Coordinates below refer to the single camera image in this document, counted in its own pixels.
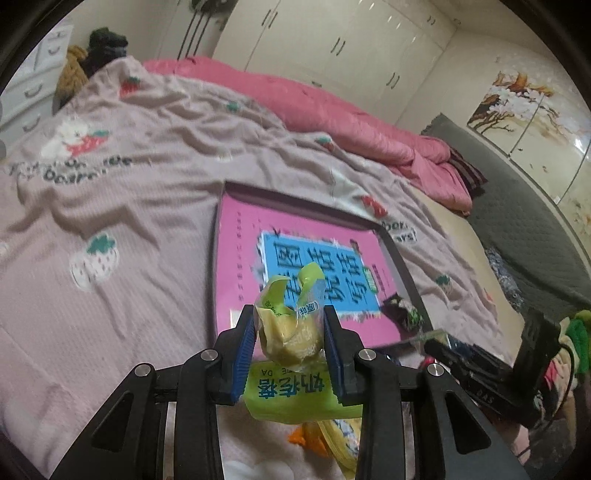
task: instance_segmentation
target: pink book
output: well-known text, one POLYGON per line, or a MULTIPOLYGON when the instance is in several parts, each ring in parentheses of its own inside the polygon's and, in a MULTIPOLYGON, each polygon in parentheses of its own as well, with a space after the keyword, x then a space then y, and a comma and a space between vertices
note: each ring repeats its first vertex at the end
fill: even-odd
POLYGON ((334 305, 344 328, 357 332, 367 348, 401 341, 399 325, 380 312, 380 305, 397 292, 397 286, 392 261, 386 261, 374 231, 304 218, 227 193, 219 208, 217 333, 236 325, 243 306, 255 303, 273 275, 291 278, 285 304, 294 307, 300 292, 297 273, 315 261, 326 277, 324 302, 334 305))

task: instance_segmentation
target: dark gray mattress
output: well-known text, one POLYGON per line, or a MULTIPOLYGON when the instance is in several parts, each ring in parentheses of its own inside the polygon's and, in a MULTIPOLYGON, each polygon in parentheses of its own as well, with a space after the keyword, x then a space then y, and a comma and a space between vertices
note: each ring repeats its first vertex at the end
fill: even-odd
POLYGON ((488 179, 467 220, 484 247, 501 254, 526 306, 556 321, 591 307, 591 280, 574 245, 527 182, 443 114, 423 135, 445 140, 488 179))

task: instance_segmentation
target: cabinet handle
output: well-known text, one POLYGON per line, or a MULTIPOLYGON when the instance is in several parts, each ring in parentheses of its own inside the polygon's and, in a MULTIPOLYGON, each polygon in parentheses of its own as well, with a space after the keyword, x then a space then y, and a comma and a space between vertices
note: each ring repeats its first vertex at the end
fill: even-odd
POLYGON ((35 90, 25 90, 25 97, 33 98, 35 95, 37 95, 41 91, 42 88, 43 88, 43 84, 40 83, 39 85, 37 85, 37 88, 35 90))
POLYGON ((269 9, 267 14, 265 15, 265 19, 262 21, 262 24, 261 24, 262 27, 265 26, 265 22, 267 21, 267 18, 269 18, 269 15, 271 15, 271 9, 269 9))
POLYGON ((275 15, 273 15, 273 19, 271 20, 271 23, 269 24, 269 30, 271 29, 271 27, 273 26, 273 22, 275 21, 275 19, 277 18, 277 14, 279 12, 275 12, 275 15))
POLYGON ((340 55, 340 53, 343 51, 343 48, 345 47, 345 44, 347 43, 346 40, 343 40, 343 44, 340 46, 339 51, 336 53, 336 56, 338 57, 340 55))
POLYGON ((34 121, 32 124, 29 124, 29 125, 23 125, 23 126, 22 126, 22 129, 23 129, 25 132, 27 132, 27 133, 28 133, 28 132, 30 132, 31 130, 33 130, 33 129, 34 129, 36 126, 37 126, 37 125, 39 125, 39 122, 40 122, 40 121, 41 121, 41 114, 38 114, 38 115, 37 115, 37 119, 36 119, 36 120, 35 120, 35 121, 34 121))
POLYGON ((61 32, 56 32, 55 34, 53 34, 51 37, 48 38, 48 40, 56 40, 57 38, 63 38, 67 35, 67 32, 61 31, 61 32))
POLYGON ((334 52, 335 52, 335 50, 336 50, 336 46, 339 44, 339 42, 340 42, 340 37, 339 37, 339 39, 336 41, 336 43, 335 43, 335 46, 333 47, 333 49, 330 51, 331 53, 334 53, 334 52))
POLYGON ((396 82, 394 82, 394 85, 392 85, 390 87, 390 90, 394 90, 394 87, 396 87, 396 85, 398 85, 398 82, 400 81, 400 75, 398 75, 398 78, 396 79, 396 82))

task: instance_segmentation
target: pink blanket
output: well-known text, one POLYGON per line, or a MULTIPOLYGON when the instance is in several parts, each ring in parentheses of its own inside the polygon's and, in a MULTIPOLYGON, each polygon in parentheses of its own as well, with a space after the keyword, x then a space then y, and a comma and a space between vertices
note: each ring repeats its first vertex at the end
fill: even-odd
POLYGON ((326 132, 343 150, 385 164, 427 196, 451 210, 468 213, 472 200, 457 170, 447 161, 442 140, 400 130, 327 91, 271 75, 241 72, 216 60, 149 60, 153 73, 200 79, 254 98, 294 132, 326 132))

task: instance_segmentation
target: metal screw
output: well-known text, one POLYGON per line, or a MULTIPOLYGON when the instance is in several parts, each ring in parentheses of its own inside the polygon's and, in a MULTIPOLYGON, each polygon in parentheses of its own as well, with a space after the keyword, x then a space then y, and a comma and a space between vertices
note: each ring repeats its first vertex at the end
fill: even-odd
POLYGON ((217 352, 215 350, 204 350, 201 352, 201 359, 206 362, 212 362, 217 358, 217 352))
POLYGON ((364 348, 363 350, 359 351, 358 355, 361 360, 368 360, 370 362, 371 360, 375 360, 375 358, 378 356, 377 353, 369 348, 364 348))
POLYGON ((427 367, 427 372, 434 377, 440 377, 445 373, 445 369, 439 364, 431 364, 427 367))
POLYGON ((152 368, 148 364, 141 364, 135 367, 134 374, 138 377, 145 377, 152 371, 152 368))

